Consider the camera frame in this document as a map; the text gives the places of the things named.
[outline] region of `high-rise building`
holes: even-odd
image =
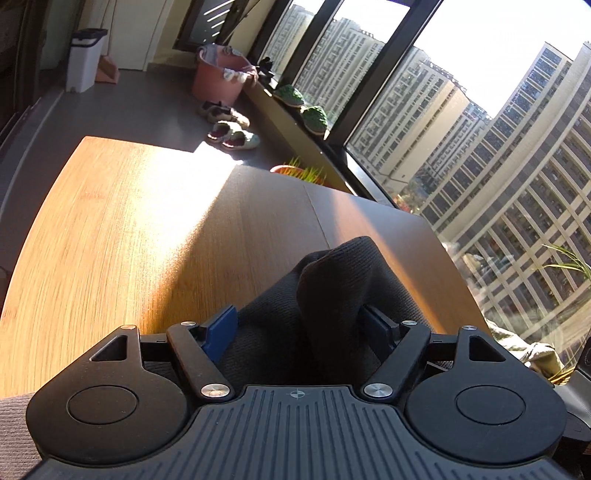
[[[333,20],[295,87],[309,104],[321,105],[334,123],[383,46],[352,20]]]
[[[384,189],[395,195],[446,143],[450,132],[451,152],[472,124],[486,116],[477,105],[470,107],[464,92],[449,72],[413,48],[362,121],[349,148]],[[474,115],[476,111],[481,112],[479,116]]]
[[[273,61],[274,72],[281,74],[285,70],[312,18],[314,14],[299,5],[292,5],[287,9],[262,55]]]
[[[574,61],[545,44],[422,211],[455,245],[485,316],[564,358],[589,330],[589,281],[543,268],[565,260],[545,245],[591,262],[590,99],[591,44]]]
[[[474,102],[468,104],[417,174],[425,192],[435,191],[489,121],[490,117],[482,107]]]
[[[552,62],[560,59],[558,64]],[[545,44],[499,114],[425,201],[422,215],[442,233],[516,149],[562,83],[571,60]],[[452,235],[447,231],[445,236]]]

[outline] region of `potted plant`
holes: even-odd
[[[294,177],[309,183],[324,185],[326,175],[322,174],[322,169],[313,167],[300,167],[300,159],[293,158],[287,165],[277,165],[271,169],[271,173],[280,173],[288,177]]]

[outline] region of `wooden table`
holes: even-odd
[[[39,389],[119,325],[242,307],[309,252],[378,244],[438,332],[486,326],[418,216],[232,161],[85,138],[43,203],[0,320],[0,398]]]

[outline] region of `slipper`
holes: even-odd
[[[251,125],[251,122],[247,117],[228,106],[216,106],[207,114],[207,121],[211,124],[219,122],[220,120],[236,122],[242,128],[248,128]]]
[[[293,85],[279,87],[273,92],[273,97],[293,108],[304,105],[304,96]]]
[[[211,143],[222,143],[228,140],[235,132],[241,130],[236,122],[220,121],[216,123],[212,130],[207,134],[207,140]]]
[[[326,113],[321,106],[311,106],[310,108],[307,108],[301,113],[301,117],[304,121],[304,127],[308,132],[324,138],[329,122],[326,118]]]
[[[201,116],[207,117],[209,115],[210,110],[212,110],[215,107],[219,107],[222,108],[223,105],[221,102],[210,102],[209,100],[203,102],[201,105],[199,105],[199,107],[197,108],[197,113]]]
[[[258,147],[261,139],[258,135],[244,130],[234,132],[227,140],[222,143],[226,150],[252,150]]]

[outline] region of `black fabric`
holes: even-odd
[[[371,304],[395,322],[428,325],[367,236],[306,255],[238,313],[235,340],[218,364],[240,391],[258,385],[360,385],[379,367],[356,324]]]

